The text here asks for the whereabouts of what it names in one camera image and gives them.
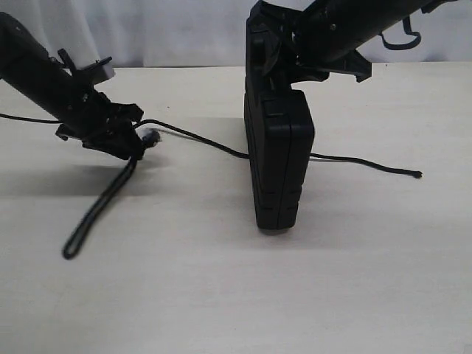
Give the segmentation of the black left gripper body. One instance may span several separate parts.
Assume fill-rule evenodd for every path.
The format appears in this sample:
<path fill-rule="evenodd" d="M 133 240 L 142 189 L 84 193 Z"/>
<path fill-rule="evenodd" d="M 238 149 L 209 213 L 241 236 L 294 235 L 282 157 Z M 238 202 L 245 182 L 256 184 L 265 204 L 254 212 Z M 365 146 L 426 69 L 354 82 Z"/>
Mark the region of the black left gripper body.
<path fill-rule="evenodd" d="M 65 49 L 59 49 L 58 55 L 80 91 L 77 94 L 78 104 L 69 108 L 67 118 L 61 119 L 56 135 L 63 140 L 79 140 L 86 149 L 101 151 L 119 159 L 141 159 L 145 145 L 133 125 L 142 120 L 144 111 L 135 103 L 112 102 L 93 85 L 75 76 L 79 68 Z"/>

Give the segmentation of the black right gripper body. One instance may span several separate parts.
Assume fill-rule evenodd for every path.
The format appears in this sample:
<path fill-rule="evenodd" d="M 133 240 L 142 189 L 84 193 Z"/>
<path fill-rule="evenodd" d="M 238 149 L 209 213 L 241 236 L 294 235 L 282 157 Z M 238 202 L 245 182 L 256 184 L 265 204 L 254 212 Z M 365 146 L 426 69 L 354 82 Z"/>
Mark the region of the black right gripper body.
<path fill-rule="evenodd" d="M 358 82 L 372 75 L 372 64 L 357 51 L 372 37 L 371 7 L 287 9 L 294 58 L 291 82 L 322 82 L 330 73 L 351 74 Z"/>

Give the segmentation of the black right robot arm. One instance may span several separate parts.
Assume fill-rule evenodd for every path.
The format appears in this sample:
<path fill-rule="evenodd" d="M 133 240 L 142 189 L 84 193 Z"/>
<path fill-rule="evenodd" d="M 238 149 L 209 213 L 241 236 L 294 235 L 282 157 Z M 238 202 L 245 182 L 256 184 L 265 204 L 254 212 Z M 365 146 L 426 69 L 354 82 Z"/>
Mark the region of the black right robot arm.
<path fill-rule="evenodd" d="M 246 22 L 246 76 L 259 85 L 286 89 L 293 83 L 351 74 L 370 78 L 372 64 L 358 48 L 398 22 L 413 37 L 406 44 L 383 45 L 408 50 L 421 42 L 411 27 L 416 11 L 431 13 L 441 1 L 313 1 L 304 10 L 258 1 Z"/>

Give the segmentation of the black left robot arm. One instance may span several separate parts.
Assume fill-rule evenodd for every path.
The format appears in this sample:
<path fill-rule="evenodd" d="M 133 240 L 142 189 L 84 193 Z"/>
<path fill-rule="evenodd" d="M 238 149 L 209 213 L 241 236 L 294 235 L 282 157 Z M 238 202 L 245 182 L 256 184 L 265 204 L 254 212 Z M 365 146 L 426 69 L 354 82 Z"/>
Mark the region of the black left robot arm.
<path fill-rule="evenodd" d="M 144 114 L 136 104 L 111 102 L 95 85 L 111 76 L 111 58 L 79 69 L 65 49 L 49 55 L 16 18 L 1 13 L 1 78 L 59 122 L 62 140 L 120 159 L 142 158 L 145 145 L 133 124 Z"/>

